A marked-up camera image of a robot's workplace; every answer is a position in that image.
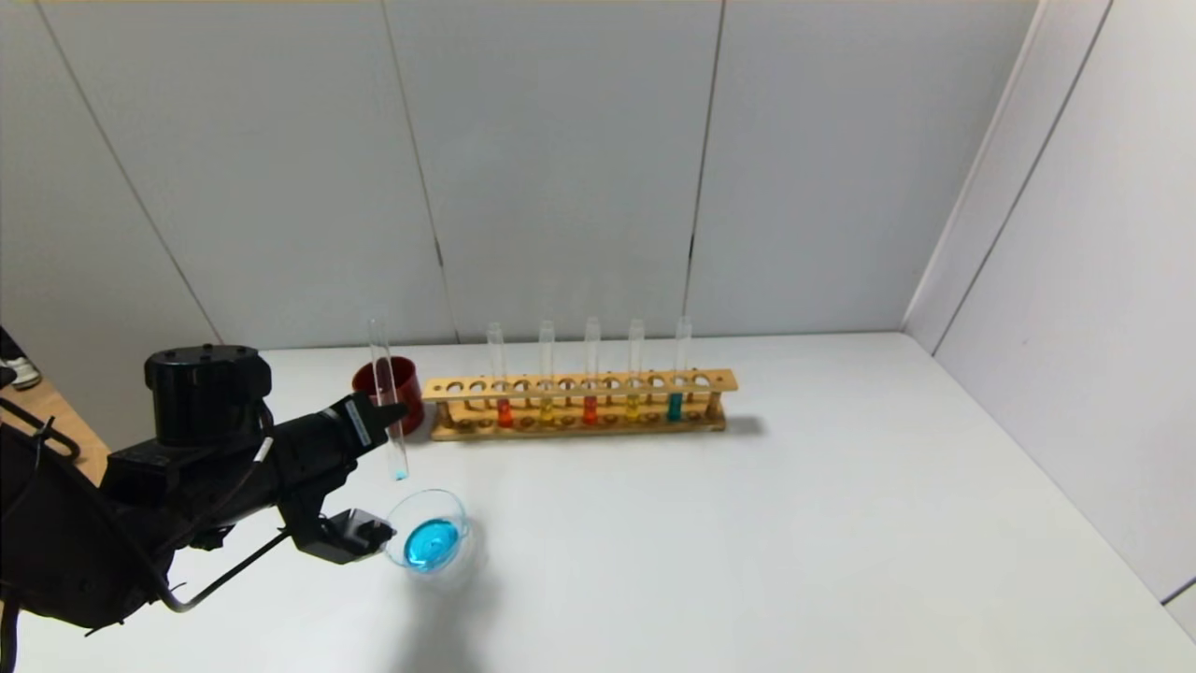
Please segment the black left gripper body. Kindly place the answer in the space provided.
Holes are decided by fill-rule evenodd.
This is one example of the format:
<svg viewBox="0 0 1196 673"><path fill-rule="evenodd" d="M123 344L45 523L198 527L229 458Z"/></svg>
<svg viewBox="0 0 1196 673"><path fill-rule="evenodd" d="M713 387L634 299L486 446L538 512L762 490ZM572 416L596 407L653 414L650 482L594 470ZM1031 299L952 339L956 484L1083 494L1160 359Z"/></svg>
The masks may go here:
<svg viewBox="0 0 1196 673"><path fill-rule="evenodd" d="M368 394L353 393L332 405L275 427L270 451L271 498L300 494L324 497L346 485L370 451L389 442L386 417Z"/></svg>

